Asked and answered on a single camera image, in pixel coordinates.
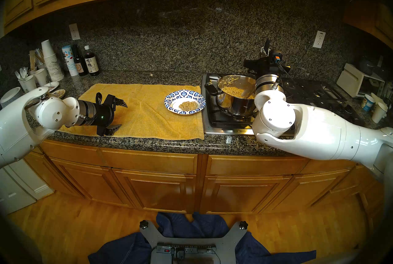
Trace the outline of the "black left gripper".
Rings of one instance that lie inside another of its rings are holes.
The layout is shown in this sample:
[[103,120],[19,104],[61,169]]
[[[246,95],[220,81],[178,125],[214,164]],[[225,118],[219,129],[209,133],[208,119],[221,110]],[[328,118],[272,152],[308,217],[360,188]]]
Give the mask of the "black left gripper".
[[105,104],[96,104],[94,105],[95,114],[92,117],[93,121],[91,122],[92,126],[97,126],[97,135],[98,136],[112,136],[115,132],[117,132],[122,124],[114,124],[111,125],[114,120],[114,110],[116,110],[116,106],[121,106],[128,108],[127,104],[124,100],[115,97],[114,95],[107,95],[105,99]]

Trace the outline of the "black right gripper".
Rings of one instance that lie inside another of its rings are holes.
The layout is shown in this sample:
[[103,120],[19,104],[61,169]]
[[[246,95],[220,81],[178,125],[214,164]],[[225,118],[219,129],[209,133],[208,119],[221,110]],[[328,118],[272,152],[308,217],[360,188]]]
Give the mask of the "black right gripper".
[[261,47],[260,58],[257,60],[244,59],[244,67],[248,69],[249,74],[263,76],[266,74],[284,74],[289,73],[290,66],[285,65],[282,56],[269,56],[270,39],[265,42],[265,47]]

